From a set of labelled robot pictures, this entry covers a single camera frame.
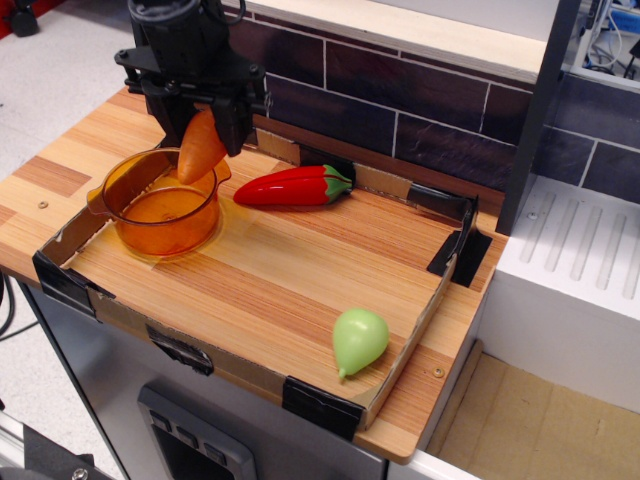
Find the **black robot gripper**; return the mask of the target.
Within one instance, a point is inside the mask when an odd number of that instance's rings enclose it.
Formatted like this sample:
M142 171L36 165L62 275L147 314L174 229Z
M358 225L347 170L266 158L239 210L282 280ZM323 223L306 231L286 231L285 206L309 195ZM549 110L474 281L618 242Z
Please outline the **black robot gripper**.
M230 157L253 132L252 113L270 107L265 68L235 52L231 29L247 7L230 15L220 1L129 1L135 46L115 61L131 93L145 97L148 112L164 131L161 147L180 147L198 113L211 104L215 128Z

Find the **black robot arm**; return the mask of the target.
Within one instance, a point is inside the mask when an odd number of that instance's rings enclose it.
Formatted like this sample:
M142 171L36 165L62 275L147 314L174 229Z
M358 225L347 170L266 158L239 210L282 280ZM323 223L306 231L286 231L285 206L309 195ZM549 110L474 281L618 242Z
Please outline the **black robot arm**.
M129 1L135 46L115 62L125 84L145 97L148 113L162 130L164 146L182 143L196 106L209 107L216 132L236 156L253 132L253 115L268 110L266 70L235 52L230 28L246 4L229 19L219 1Z

